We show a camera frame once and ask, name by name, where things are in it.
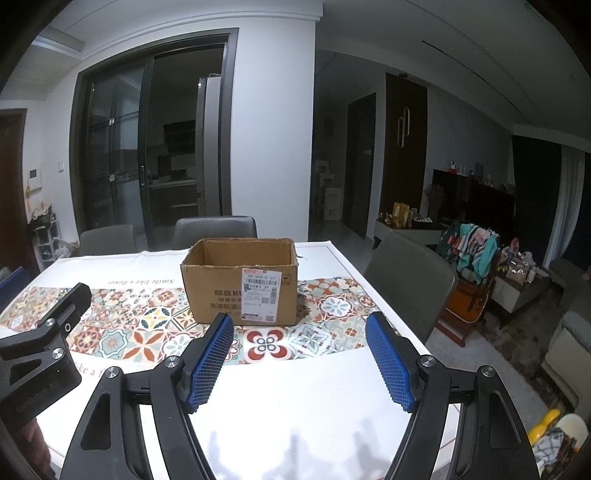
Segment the grey sofa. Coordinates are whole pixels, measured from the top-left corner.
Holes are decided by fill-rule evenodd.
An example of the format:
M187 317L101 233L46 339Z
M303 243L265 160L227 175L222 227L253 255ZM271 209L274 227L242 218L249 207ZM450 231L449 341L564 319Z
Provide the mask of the grey sofa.
M550 263L549 272L563 287L565 308L542 362L577 415L590 422L590 276L564 258Z

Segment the grey chair right side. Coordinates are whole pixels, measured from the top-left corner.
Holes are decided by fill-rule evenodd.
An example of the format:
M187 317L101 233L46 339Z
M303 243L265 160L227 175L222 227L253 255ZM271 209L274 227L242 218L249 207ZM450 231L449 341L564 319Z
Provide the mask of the grey chair right side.
M398 232L381 241L365 278L421 342L428 340L457 285L448 262Z

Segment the white cardboard box hallway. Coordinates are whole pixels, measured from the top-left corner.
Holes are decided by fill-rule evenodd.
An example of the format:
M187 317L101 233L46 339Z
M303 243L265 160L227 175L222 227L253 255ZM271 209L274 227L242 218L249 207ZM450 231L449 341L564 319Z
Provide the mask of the white cardboard box hallway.
M326 187L324 197L324 221L339 222L342 219L342 189Z

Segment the wooden child chair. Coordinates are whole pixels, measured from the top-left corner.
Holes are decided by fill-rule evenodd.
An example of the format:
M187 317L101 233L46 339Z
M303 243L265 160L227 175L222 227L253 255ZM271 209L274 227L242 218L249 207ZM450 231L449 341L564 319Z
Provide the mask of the wooden child chair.
M500 255L496 254L491 270L480 284L459 279L456 289L442 311L436 328L460 347L481 318L490 298Z

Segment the grey chair far middle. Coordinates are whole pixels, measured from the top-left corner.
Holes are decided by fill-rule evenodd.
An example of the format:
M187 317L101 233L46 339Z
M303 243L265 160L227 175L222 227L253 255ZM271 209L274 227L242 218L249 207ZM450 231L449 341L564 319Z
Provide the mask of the grey chair far middle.
M187 249L201 239L256 238L256 220L250 216L204 216L182 218L173 230L174 250Z

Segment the brown cardboard box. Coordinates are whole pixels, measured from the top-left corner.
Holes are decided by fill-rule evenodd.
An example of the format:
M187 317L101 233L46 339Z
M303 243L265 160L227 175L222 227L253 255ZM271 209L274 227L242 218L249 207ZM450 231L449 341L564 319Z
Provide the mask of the brown cardboard box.
M238 326L297 324L297 252L288 238L201 239L180 265L193 318Z

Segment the dark tall sideboard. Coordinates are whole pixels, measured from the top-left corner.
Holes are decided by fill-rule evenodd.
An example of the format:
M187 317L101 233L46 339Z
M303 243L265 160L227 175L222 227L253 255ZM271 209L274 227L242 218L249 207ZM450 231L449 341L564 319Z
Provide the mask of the dark tall sideboard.
M485 185L475 177L434 170L428 215L437 224L472 223L509 236L516 227L516 199L505 185Z

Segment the white low cabinet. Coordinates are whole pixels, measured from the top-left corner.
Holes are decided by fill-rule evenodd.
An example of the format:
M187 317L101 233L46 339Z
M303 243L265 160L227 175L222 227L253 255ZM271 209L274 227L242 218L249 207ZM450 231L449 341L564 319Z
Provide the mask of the white low cabinet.
M374 245L377 249L380 243L392 232L397 232L406 237L416 241L419 244L425 245L428 248L435 250L439 244L440 238L444 231L435 228L403 228L395 229L387 225L381 220L375 222L374 227Z

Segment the grey chair far left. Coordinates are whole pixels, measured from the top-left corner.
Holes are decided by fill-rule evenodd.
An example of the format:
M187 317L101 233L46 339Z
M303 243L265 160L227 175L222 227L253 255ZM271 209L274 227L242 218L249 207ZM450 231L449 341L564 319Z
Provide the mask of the grey chair far left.
M136 253L132 225L121 224L85 231L80 236L80 256Z

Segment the white shoe rack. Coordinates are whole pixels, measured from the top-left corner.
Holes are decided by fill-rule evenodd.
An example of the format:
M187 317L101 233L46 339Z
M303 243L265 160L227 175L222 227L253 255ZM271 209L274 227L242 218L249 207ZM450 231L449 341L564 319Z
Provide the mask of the white shoe rack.
M42 201L32 211L28 223L35 257L41 271L60 255L60 230L50 203Z

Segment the yellow toy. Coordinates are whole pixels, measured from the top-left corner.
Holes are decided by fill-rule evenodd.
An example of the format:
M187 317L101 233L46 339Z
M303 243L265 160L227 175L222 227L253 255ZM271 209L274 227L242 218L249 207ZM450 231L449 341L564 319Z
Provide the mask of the yellow toy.
M562 412L559 409L550 409L542 420L528 433L531 446L534 446L545 433L560 419Z

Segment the dark sliding glass door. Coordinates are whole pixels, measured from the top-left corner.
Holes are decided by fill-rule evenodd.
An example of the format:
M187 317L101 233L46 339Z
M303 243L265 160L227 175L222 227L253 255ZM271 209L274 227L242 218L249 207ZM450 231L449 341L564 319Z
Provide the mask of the dark sliding glass door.
M172 245L184 218L231 212L230 119L238 30L150 42L78 74L70 125L77 233L129 226Z

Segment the brown wooden door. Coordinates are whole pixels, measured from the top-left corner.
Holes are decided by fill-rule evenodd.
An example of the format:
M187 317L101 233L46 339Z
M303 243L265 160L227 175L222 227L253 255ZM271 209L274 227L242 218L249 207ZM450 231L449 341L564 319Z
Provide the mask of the brown wooden door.
M25 210L22 159L25 109L1 111L1 267L39 274Z

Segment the colourful clothes pile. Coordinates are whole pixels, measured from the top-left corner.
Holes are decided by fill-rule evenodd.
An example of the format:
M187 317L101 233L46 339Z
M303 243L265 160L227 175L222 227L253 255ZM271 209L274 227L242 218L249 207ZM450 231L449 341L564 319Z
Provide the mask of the colourful clothes pile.
M463 279L481 284L490 274L499 235L472 223L454 222L440 237L436 253Z

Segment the wall intercom panel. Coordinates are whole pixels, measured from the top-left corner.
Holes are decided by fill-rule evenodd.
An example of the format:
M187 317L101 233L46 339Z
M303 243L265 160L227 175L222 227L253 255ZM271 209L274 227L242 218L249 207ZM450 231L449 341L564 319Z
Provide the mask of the wall intercom panel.
M31 192L42 189L42 177L39 168L32 168L28 171L28 187Z

